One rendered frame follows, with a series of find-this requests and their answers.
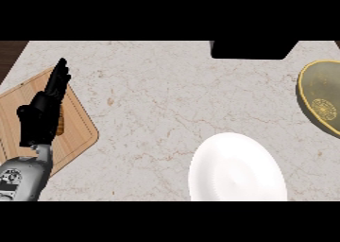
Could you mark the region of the black appliance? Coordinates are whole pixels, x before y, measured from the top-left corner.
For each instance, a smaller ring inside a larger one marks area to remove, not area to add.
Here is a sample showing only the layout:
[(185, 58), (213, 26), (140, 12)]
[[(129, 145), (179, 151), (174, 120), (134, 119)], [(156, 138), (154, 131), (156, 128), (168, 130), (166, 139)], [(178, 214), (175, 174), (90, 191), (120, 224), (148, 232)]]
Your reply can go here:
[(212, 41), (213, 59), (283, 60), (297, 41)]

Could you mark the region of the white plate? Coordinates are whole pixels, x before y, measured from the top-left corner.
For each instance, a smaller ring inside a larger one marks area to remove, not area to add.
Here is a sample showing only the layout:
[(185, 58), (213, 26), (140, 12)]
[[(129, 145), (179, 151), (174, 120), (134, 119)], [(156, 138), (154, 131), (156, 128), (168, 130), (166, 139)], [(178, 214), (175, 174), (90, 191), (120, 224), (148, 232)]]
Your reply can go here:
[(283, 174), (269, 151), (246, 135), (225, 132), (197, 147), (188, 172), (191, 201), (285, 201)]

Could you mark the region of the wooden cutting board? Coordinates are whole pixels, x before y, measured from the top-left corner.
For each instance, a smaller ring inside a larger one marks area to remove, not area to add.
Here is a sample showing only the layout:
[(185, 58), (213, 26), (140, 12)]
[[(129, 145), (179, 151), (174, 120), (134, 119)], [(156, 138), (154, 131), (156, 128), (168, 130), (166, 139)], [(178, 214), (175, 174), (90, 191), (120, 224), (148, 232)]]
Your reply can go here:
[[(34, 150), (19, 146), (20, 125), (16, 109), (31, 102), (37, 92), (44, 89), (51, 71), (51, 68), (45, 69), (0, 95), (0, 163), (13, 157), (37, 155)], [(62, 115), (63, 133), (53, 140), (51, 174), (65, 168), (98, 139), (98, 131), (70, 85), (66, 85)]]

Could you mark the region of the orange-brown cupcake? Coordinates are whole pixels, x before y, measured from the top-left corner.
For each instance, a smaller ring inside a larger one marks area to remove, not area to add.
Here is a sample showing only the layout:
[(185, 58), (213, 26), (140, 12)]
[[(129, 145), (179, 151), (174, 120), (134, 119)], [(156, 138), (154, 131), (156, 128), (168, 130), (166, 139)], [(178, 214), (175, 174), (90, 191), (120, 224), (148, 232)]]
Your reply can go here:
[(65, 133), (65, 109), (63, 109), (63, 105), (62, 105), (56, 135), (60, 136), (63, 133)]

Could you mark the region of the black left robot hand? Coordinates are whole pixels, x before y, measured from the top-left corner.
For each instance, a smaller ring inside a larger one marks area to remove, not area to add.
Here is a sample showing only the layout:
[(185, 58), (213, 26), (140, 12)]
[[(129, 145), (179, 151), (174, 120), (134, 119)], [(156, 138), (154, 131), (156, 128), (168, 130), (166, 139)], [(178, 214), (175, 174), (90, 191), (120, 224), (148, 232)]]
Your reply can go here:
[(66, 60), (59, 59), (42, 91), (38, 91), (28, 105), (16, 109), (20, 123), (22, 147), (50, 145), (56, 136), (60, 118), (60, 108), (66, 85), (70, 80)]

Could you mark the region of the olive bowl with yellow rim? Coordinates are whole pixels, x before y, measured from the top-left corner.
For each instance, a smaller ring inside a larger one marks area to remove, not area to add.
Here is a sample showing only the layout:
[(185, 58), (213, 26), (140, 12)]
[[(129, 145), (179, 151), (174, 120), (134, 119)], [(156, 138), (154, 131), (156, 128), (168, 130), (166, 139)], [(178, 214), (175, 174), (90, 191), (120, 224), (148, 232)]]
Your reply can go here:
[(340, 139), (340, 60), (315, 60), (303, 66), (296, 95), (311, 123)]

